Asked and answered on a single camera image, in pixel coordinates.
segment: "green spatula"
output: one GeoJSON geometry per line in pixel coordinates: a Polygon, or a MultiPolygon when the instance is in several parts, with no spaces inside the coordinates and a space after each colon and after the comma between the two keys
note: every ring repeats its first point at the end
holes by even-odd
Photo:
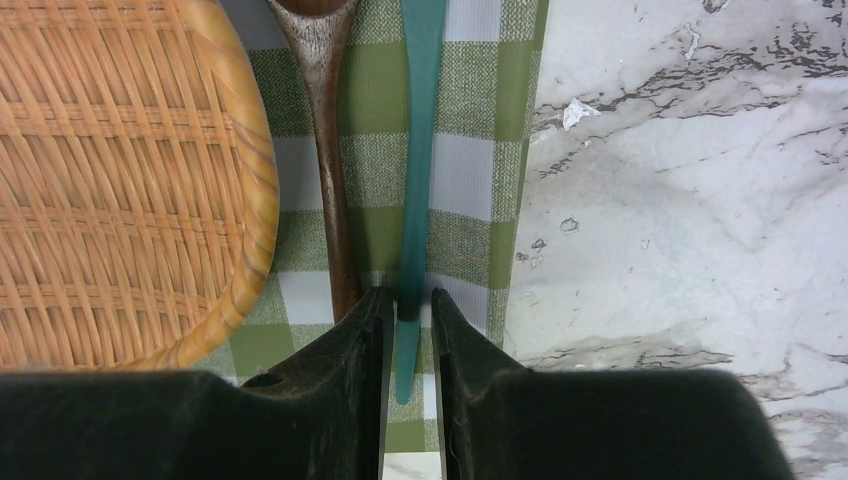
{"type": "Polygon", "coordinates": [[[409,153],[395,349],[395,387],[397,402],[401,405],[409,402],[412,394],[421,333],[420,312],[430,211],[430,165],[446,6],[447,0],[400,0],[409,73],[409,153]]]}

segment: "woven rattan basket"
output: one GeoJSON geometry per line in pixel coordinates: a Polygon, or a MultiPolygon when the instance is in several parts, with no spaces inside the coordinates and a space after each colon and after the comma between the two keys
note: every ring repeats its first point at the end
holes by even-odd
{"type": "Polygon", "coordinates": [[[210,0],[0,0],[0,370],[188,366],[244,321],[279,216],[210,0]]]}

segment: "gingham tablecloth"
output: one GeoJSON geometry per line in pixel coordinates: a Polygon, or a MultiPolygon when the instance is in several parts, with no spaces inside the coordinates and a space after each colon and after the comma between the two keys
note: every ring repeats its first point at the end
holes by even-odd
{"type": "MultiPolygon", "coordinates": [[[[226,344],[195,366],[240,384],[326,332],[333,315],[312,116],[300,72],[265,0],[221,3],[265,100],[282,211],[272,274],[256,308],[226,344]]],[[[548,0],[448,3],[428,289],[450,291],[469,321],[500,345],[548,0]]],[[[339,122],[366,286],[392,285],[398,266],[405,62],[398,0],[360,0],[341,72],[339,122]]],[[[387,452],[439,448],[429,312],[422,318],[413,399],[400,406],[391,393],[387,452]]]]}

